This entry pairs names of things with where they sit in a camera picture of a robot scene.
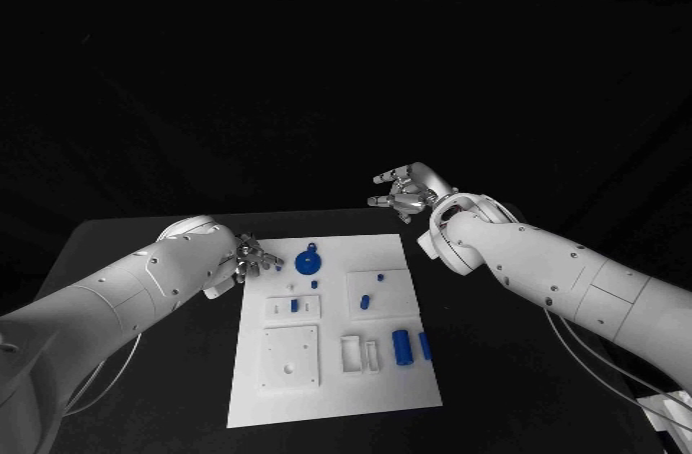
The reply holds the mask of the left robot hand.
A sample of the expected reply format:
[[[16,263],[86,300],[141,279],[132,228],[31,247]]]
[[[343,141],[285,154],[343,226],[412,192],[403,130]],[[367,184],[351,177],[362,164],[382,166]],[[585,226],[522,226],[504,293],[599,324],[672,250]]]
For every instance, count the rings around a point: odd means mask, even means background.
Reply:
[[[233,275],[235,281],[243,283],[248,278],[256,278],[262,271],[281,268],[284,260],[261,247],[259,241],[251,233],[240,234],[236,241]]]

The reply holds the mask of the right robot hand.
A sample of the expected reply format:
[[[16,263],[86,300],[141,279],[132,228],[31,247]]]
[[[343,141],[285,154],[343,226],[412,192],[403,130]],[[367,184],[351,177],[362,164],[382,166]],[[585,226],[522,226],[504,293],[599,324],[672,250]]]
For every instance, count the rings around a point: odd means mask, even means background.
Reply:
[[[390,208],[405,224],[411,216],[426,208],[435,209],[439,202],[458,193],[431,167],[413,162],[376,175],[375,184],[390,184],[389,193],[367,198],[367,206]]]

